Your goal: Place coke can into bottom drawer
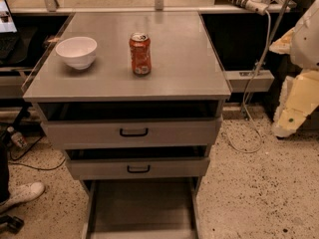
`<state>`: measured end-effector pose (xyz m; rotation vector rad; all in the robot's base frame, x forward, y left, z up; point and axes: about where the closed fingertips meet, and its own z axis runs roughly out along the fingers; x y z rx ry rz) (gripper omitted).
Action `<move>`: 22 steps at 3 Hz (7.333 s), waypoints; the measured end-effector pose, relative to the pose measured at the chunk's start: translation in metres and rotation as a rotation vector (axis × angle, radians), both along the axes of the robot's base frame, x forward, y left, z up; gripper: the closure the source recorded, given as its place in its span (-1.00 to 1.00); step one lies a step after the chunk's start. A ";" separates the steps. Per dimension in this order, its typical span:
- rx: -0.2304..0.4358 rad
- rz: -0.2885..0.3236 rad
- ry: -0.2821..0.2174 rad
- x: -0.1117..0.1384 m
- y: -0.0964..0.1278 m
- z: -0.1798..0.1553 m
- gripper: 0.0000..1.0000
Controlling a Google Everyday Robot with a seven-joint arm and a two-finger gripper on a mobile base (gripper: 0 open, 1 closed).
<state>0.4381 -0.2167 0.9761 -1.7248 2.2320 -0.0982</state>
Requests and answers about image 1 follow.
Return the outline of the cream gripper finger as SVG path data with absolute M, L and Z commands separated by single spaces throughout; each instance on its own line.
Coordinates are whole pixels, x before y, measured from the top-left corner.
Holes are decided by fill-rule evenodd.
M 318 107 L 319 72 L 302 71 L 295 78 L 287 76 L 273 118 L 272 132 L 277 137 L 290 136 Z

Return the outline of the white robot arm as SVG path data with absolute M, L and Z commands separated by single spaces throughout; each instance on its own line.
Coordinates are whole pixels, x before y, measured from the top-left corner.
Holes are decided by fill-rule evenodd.
M 289 55 L 301 69 L 295 78 L 286 77 L 273 118 L 273 133 L 288 137 L 319 107 L 319 0 L 269 50 Z

